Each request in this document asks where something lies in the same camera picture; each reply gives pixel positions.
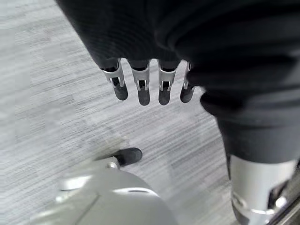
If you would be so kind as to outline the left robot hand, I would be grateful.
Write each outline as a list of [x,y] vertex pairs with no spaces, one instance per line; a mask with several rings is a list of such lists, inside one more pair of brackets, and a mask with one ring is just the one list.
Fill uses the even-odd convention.
[[232,207],[266,225],[288,204],[300,162],[300,3],[297,0],[59,0],[94,62],[126,99],[119,59],[163,74],[189,68],[180,98],[200,102],[220,130]]

